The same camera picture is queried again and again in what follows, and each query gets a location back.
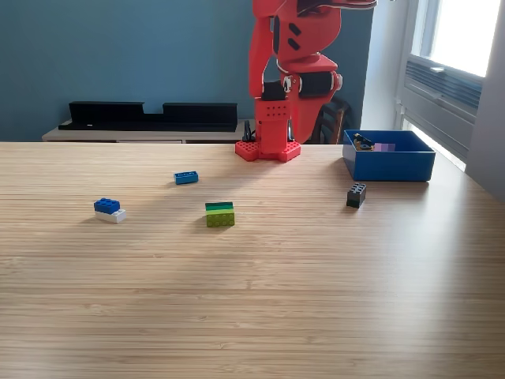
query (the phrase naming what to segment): blue lego brick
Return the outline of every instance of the blue lego brick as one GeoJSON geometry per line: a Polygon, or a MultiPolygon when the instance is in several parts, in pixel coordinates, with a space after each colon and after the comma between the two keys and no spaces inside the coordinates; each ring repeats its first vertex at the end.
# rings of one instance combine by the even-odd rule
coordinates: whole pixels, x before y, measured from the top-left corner
{"type": "Polygon", "coordinates": [[[188,184],[188,183],[196,183],[198,182],[198,174],[196,171],[190,172],[180,172],[178,174],[174,174],[175,184],[188,184]]]}
{"type": "Polygon", "coordinates": [[[100,199],[95,203],[95,212],[106,213],[112,215],[120,209],[119,201],[111,199],[100,199]]]}

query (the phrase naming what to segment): purple lego brick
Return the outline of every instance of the purple lego brick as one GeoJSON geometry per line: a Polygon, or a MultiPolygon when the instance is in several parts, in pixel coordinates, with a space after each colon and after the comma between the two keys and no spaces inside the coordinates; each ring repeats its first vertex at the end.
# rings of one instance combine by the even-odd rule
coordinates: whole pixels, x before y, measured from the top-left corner
{"type": "Polygon", "coordinates": [[[376,152],[393,152],[396,149],[396,144],[376,144],[376,152]]]}

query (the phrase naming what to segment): dark green lego brick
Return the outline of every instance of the dark green lego brick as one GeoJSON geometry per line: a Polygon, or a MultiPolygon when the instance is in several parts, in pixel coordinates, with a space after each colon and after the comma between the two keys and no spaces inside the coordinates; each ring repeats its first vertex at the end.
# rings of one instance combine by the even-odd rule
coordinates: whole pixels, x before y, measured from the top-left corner
{"type": "Polygon", "coordinates": [[[228,202],[228,203],[205,203],[205,210],[206,211],[215,211],[218,209],[233,209],[234,208],[234,203],[228,202]]]}
{"type": "Polygon", "coordinates": [[[217,215],[207,214],[208,227],[232,227],[235,225],[234,213],[222,213],[217,215]]]}

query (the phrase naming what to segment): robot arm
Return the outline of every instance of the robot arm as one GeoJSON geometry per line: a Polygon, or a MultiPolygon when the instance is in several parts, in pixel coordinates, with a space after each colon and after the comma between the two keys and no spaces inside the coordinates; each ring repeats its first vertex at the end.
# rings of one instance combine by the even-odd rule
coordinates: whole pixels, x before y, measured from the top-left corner
{"type": "Polygon", "coordinates": [[[299,144],[288,146],[288,123],[296,141],[306,142],[321,107],[342,86],[336,63],[320,53],[340,33],[341,9],[371,9],[376,4],[377,0],[253,0],[257,22],[249,53],[249,92],[256,104],[256,142],[247,147],[239,142],[237,154],[247,160],[286,161],[300,153],[299,144]],[[281,84],[264,83],[272,54],[285,93],[281,84]]]}

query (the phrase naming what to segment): green lego brick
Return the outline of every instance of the green lego brick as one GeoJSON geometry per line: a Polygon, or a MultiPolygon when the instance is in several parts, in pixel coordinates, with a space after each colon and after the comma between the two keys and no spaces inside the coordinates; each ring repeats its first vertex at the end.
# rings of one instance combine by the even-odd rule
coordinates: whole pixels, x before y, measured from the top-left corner
{"type": "Polygon", "coordinates": [[[227,215],[227,214],[235,214],[233,209],[216,209],[215,211],[206,211],[207,216],[209,215],[227,215]]]}
{"type": "Polygon", "coordinates": [[[217,215],[207,214],[208,227],[232,227],[235,225],[234,213],[221,213],[217,215]]]}
{"type": "Polygon", "coordinates": [[[207,211],[215,211],[216,209],[233,209],[234,203],[205,203],[207,211]]]}

